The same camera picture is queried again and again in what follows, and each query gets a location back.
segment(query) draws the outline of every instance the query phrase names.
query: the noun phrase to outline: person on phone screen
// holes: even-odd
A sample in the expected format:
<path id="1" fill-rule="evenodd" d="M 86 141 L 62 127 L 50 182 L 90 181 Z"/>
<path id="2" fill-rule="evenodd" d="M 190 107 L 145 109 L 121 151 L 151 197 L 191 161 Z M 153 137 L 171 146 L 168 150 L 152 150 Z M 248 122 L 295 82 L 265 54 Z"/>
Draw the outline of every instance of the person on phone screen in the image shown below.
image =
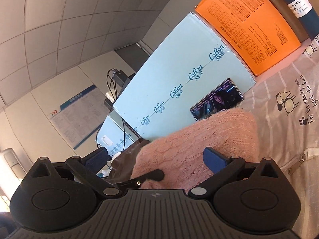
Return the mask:
<path id="1" fill-rule="evenodd" d="M 217 112 L 221 110 L 228 110 L 231 108 L 231 96 L 225 91 L 221 90 L 214 94 L 214 99 L 217 102 L 215 105 Z"/>

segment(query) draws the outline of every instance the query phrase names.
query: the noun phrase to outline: pink knit sweater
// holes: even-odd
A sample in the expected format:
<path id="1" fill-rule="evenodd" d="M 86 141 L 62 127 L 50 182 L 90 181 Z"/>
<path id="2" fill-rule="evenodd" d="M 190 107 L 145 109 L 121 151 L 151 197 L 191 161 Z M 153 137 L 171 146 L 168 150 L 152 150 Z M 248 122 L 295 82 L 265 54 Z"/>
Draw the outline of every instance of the pink knit sweater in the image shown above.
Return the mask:
<path id="1" fill-rule="evenodd" d="M 225 156 L 241 156 L 257 162 L 259 145 L 252 114 L 240 109 L 220 112 L 141 149 L 131 178 L 155 169 L 165 177 L 161 182 L 147 180 L 141 189 L 185 189 L 188 192 L 213 173 L 203 162 L 203 151 L 212 147 Z"/>

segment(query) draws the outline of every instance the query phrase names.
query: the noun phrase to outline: light blue cardboard box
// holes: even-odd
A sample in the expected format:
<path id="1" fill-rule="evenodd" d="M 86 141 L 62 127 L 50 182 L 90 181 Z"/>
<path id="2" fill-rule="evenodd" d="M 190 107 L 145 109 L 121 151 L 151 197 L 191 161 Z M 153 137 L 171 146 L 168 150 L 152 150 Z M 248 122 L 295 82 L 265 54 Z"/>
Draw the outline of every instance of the light blue cardboard box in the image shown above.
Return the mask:
<path id="1" fill-rule="evenodd" d="M 125 149 L 133 144 L 138 138 L 125 126 Z M 97 143 L 107 149 L 110 156 L 121 152 L 124 148 L 124 131 L 121 116 L 112 111 L 106 117 L 97 135 Z"/>
<path id="2" fill-rule="evenodd" d="M 153 141 L 195 123 L 190 108 L 231 78 L 242 93 L 255 79 L 225 41 L 188 14 L 137 72 L 113 108 Z"/>

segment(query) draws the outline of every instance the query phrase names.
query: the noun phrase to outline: zipper pull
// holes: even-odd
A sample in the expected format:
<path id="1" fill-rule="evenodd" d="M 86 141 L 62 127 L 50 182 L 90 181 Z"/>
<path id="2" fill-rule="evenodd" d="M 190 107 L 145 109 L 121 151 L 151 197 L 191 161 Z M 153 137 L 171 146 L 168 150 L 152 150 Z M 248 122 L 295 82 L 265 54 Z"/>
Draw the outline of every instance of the zipper pull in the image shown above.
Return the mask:
<path id="1" fill-rule="evenodd" d="M 288 174 L 293 175 L 294 172 L 301 166 L 301 164 L 306 160 L 306 156 L 304 153 L 302 153 L 299 157 L 298 162 L 296 162 L 292 167 L 288 169 Z"/>

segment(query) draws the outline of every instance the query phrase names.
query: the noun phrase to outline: bottle label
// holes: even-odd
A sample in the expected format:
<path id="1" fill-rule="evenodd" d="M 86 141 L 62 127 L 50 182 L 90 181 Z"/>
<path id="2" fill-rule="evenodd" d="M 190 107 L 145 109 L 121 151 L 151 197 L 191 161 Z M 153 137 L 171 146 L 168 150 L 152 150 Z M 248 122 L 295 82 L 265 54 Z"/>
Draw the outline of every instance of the bottle label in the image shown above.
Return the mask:
<path id="1" fill-rule="evenodd" d="M 288 4 L 288 6 L 297 18 L 306 15 L 312 9 L 312 6 L 308 0 L 295 0 Z"/>

